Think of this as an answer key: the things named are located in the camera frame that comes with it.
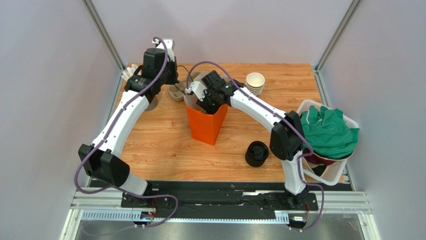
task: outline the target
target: white wall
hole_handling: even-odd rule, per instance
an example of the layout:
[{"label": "white wall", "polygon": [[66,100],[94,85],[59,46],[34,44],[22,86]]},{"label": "white wall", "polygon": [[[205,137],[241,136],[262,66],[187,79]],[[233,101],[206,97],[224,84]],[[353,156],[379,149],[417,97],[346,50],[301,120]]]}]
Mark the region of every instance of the white wall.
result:
[{"label": "white wall", "polygon": [[0,239],[58,239],[118,69],[80,0],[1,0],[0,79]]},{"label": "white wall", "polygon": [[351,0],[93,0],[124,63],[174,38],[178,63],[317,64]]},{"label": "white wall", "polygon": [[384,240],[426,235],[425,66],[426,1],[364,0],[322,72],[360,125],[348,164]]}]

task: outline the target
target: orange container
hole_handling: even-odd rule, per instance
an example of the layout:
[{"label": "orange container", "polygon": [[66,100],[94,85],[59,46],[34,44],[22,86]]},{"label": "orange container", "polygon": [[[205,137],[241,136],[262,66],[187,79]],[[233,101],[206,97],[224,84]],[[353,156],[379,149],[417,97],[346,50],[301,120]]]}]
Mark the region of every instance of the orange container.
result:
[{"label": "orange container", "polygon": [[189,128],[192,138],[206,144],[215,145],[225,117],[228,105],[224,104],[213,115],[205,114],[186,106]]}]

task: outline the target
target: orange bin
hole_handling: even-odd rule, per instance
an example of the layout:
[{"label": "orange bin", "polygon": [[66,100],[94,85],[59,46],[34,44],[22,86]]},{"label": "orange bin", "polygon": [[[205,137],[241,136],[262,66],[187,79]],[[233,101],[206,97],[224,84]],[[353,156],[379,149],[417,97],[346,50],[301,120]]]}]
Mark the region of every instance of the orange bin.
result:
[{"label": "orange bin", "polygon": [[228,105],[224,104],[213,115],[194,110],[186,105],[189,128],[192,138],[206,144],[215,145],[227,116]]}]

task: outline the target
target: green cloth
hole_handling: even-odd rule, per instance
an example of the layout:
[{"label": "green cloth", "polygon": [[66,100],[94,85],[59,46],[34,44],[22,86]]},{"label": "green cloth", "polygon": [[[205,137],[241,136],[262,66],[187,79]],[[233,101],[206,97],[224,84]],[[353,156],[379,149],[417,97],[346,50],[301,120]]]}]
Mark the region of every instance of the green cloth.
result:
[{"label": "green cloth", "polygon": [[328,159],[341,159],[351,154],[358,143],[359,128],[349,128],[339,109],[314,106],[302,112],[301,123],[308,143],[315,153]]}]

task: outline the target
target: wooden table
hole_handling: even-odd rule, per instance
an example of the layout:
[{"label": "wooden table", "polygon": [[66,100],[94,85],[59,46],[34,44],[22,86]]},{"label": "wooden table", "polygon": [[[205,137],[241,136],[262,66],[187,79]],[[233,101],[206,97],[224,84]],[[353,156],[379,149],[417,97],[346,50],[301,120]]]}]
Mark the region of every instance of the wooden table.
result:
[{"label": "wooden table", "polygon": [[[193,64],[182,64],[190,69]],[[252,72],[264,75],[265,87],[259,98],[275,108],[297,110],[305,99],[320,102],[320,95],[309,64],[222,64],[230,75],[245,82]],[[220,70],[204,64],[198,72]],[[179,80],[187,72],[178,67]],[[281,162],[273,154],[261,167],[251,167],[245,153],[253,141],[269,145],[270,134],[244,112],[228,108],[216,145],[191,138],[184,101],[173,101],[168,85],[157,96],[158,106],[144,112],[124,145],[121,159],[137,176],[146,180],[249,181],[285,180]]]}]

